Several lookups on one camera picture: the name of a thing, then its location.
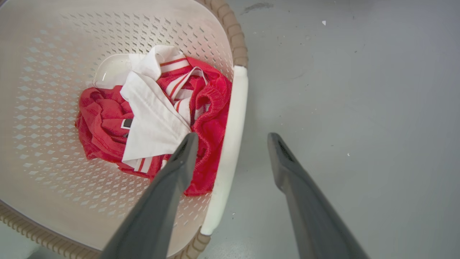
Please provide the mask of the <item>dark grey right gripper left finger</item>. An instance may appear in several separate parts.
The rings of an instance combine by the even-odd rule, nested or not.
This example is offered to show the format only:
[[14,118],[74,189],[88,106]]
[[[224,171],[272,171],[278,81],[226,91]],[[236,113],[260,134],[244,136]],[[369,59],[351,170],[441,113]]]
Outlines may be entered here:
[[105,246],[100,258],[166,258],[179,201],[193,177],[197,150],[197,134],[187,134]]

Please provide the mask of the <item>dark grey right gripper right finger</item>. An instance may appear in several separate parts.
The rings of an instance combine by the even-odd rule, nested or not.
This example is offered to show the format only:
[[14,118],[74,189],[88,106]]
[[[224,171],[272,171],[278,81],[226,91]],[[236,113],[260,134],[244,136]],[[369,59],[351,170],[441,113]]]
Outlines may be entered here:
[[368,255],[277,133],[267,139],[274,181],[289,207],[301,259],[367,259]]

